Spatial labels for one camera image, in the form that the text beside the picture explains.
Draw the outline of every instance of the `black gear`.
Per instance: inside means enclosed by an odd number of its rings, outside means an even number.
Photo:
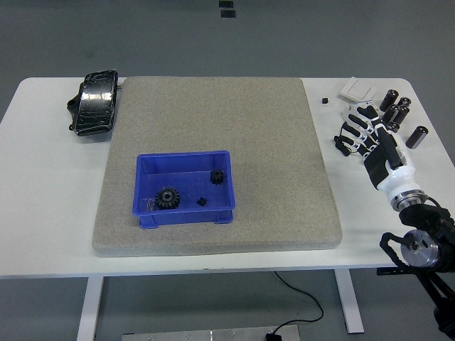
[[[224,180],[224,173],[220,169],[215,169],[210,172],[210,181],[213,185],[219,185]]]
[[[155,204],[159,210],[177,208],[178,204],[180,204],[180,194],[178,194],[175,188],[163,188],[156,194]]]

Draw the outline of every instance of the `table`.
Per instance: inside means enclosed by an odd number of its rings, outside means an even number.
[[[103,276],[335,269],[348,331],[363,331],[348,270],[392,266],[379,247],[381,235],[386,231],[403,235],[410,228],[401,225],[385,195],[370,184],[361,158],[344,158],[333,147],[333,136],[343,122],[341,111],[350,102],[338,94],[347,79],[302,78],[340,215],[343,240],[338,247],[122,258],[99,258],[91,246],[110,134],[81,139],[68,131],[66,102],[82,81],[24,80],[0,124],[0,278],[88,276],[78,335],[84,340],[95,331]],[[406,139],[418,125],[429,129],[419,148],[410,151],[416,180],[455,212],[451,201],[455,168],[411,84],[401,79],[363,81],[379,89],[373,97],[377,105],[392,88],[412,100],[400,134]],[[328,104],[321,103],[322,97],[329,99]]]

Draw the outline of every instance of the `blue crate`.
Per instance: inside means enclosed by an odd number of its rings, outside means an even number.
[[[210,172],[223,170],[219,185],[210,181]],[[160,210],[154,205],[163,188],[175,188],[180,194],[177,208]],[[198,204],[200,197],[207,203]],[[232,222],[235,207],[234,187],[228,151],[142,154],[137,157],[133,215],[142,229],[159,225],[190,222]]]

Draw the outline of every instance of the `gray foam pad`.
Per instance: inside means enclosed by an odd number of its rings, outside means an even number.
[[[304,86],[297,78],[129,77],[122,85],[98,206],[100,256],[330,249],[341,228]],[[140,229],[141,153],[228,150],[230,224]]]

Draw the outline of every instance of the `gray floor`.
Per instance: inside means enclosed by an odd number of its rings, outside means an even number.
[[[402,77],[455,161],[454,1],[234,2],[237,18],[228,20],[215,0],[0,1],[0,118],[24,78],[109,68],[122,77]],[[62,114],[69,115],[65,108]],[[283,275],[326,310],[319,323],[301,326],[302,340],[448,340],[416,278],[351,272],[363,335],[346,334],[332,271]],[[453,274],[444,278],[455,285]],[[75,340],[85,283],[0,281],[1,339]],[[270,273],[108,278],[97,340],[277,325],[315,314],[312,302]]]

